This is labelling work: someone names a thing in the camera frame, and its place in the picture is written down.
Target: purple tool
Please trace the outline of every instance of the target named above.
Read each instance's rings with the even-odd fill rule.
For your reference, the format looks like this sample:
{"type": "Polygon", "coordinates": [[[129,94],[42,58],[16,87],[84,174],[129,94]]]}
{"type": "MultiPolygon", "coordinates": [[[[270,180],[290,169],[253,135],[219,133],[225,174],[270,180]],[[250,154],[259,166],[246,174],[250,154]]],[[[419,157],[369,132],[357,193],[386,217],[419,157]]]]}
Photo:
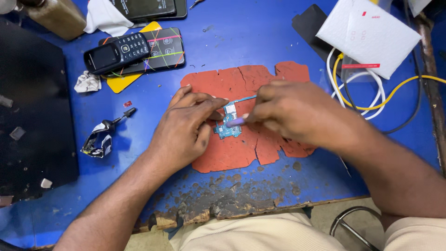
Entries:
{"type": "Polygon", "coordinates": [[[244,123],[245,123],[245,119],[243,117],[239,117],[239,118],[236,118],[236,119],[226,122],[224,125],[226,127],[234,127],[234,126],[243,125],[244,123]]]}

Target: left hand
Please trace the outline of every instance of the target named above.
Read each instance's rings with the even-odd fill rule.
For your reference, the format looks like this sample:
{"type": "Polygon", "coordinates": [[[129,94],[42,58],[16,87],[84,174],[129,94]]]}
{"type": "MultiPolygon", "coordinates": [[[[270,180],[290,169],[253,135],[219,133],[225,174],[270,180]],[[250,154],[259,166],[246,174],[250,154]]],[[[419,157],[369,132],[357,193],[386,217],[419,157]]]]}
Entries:
{"type": "Polygon", "coordinates": [[[161,164],[169,175],[204,153],[212,133],[205,121],[223,119],[216,110],[229,102],[191,91],[191,85],[184,86],[173,96],[147,149],[151,161],[161,164]]]}

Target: metal chair leg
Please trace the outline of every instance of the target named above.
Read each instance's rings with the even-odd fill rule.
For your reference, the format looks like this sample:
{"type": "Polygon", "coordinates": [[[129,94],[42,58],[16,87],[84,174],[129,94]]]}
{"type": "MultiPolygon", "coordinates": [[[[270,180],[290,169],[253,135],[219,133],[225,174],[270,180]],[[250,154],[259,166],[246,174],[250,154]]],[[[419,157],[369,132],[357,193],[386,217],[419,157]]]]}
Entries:
{"type": "Polygon", "coordinates": [[[346,217],[347,215],[351,214],[352,212],[359,211],[359,210],[367,211],[367,212],[373,214],[373,216],[375,216],[377,219],[379,219],[381,217],[381,215],[378,212],[376,212],[375,210],[370,209],[368,207],[365,207],[365,206],[354,206],[354,207],[351,207],[351,208],[343,211],[341,214],[339,214],[335,218],[335,220],[333,221],[333,224],[331,225],[331,228],[330,228],[330,235],[334,237],[336,228],[339,225],[341,225],[341,226],[345,227],[348,231],[350,231],[354,236],[356,236],[356,238],[358,238],[362,243],[364,243],[372,251],[380,251],[378,248],[373,246],[368,240],[366,240],[363,236],[361,236],[358,232],[356,232],[351,226],[349,226],[343,220],[343,218],[346,217]]]}

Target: floor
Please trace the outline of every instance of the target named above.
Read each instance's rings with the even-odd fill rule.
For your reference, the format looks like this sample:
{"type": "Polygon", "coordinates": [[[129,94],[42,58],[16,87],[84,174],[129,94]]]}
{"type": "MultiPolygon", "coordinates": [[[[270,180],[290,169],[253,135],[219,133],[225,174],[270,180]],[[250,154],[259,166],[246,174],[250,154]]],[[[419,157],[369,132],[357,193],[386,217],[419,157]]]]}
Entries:
{"type": "MultiPolygon", "coordinates": [[[[334,218],[347,208],[352,206],[366,206],[380,212],[371,198],[359,199],[354,201],[344,201],[333,204],[315,206],[312,212],[311,221],[314,227],[327,233],[330,231],[331,224],[334,218]]],[[[365,237],[378,249],[383,250],[383,236],[384,231],[379,220],[374,218],[371,214],[358,211],[345,217],[351,227],[353,227],[359,234],[365,237]]],[[[336,239],[339,240],[343,246],[350,251],[369,251],[362,242],[355,238],[350,232],[343,227],[338,227],[335,234],[336,239]]],[[[152,228],[152,231],[142,234],[134,234],[125,248],[125,251],[172,251],[172,247],[167,239],[167,234],[164,231],[152,228]]]]}

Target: brown bottle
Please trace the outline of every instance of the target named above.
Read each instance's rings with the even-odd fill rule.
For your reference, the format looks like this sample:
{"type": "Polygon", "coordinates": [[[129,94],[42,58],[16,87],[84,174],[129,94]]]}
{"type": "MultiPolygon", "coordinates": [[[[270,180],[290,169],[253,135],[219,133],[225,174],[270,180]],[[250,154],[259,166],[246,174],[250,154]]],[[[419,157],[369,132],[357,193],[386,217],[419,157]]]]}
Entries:
{"type": "Polygon", "coordinates": [[[83,34],[85,16],[71,0],[20,0],[29,17],[65,40],[83,34]]]}

